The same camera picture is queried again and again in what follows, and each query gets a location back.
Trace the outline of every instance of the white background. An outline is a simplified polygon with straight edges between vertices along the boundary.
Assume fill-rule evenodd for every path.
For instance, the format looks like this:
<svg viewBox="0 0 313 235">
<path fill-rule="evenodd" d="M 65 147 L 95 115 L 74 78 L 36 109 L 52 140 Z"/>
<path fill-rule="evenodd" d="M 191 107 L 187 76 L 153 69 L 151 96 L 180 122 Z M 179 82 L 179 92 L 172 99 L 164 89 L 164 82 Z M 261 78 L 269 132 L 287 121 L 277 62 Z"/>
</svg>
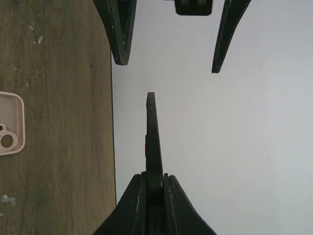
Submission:
<svg viewBox="0 0 313 235">
<path fill-rule="evenodd" d="M 113 65 L 117 200 L 145 170 L 156 92 L 164 172 L 218 235 L 313 234 L 313 3 L 252 0 L 219 74 L 223 9 L 138 0 L 130 61 Z"/>
</svg>

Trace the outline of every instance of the phone case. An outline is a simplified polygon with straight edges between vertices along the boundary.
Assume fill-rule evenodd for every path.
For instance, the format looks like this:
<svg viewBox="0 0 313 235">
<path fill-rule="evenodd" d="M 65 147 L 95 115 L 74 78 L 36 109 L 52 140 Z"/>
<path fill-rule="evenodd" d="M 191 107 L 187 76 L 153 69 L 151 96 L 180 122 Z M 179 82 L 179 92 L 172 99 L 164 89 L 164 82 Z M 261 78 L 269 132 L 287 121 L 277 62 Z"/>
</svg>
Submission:
<svg viewBox="0 0 313 235">
<path fill-rule="evenodd" d="M 24 102 L 17 94 L 0 92 L 0 156 L 18 153 L 24 145 Z"/>
</svg>

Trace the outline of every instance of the wooden table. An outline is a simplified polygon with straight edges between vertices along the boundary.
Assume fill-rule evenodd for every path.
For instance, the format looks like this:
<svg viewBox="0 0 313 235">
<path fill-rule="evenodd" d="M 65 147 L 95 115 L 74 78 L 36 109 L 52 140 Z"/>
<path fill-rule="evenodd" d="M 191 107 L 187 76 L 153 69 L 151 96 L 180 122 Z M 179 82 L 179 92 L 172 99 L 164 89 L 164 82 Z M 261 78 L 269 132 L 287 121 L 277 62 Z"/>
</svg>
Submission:
<svg viewBox="0 0 313 235">
<path fill-rule="evenodd" d="M 111 54 L 91 0 L 0 1 L 0 91 L 26 145 L 0 157 L 0 235 L 88 235 L 113 211 Z"/>
</svg>

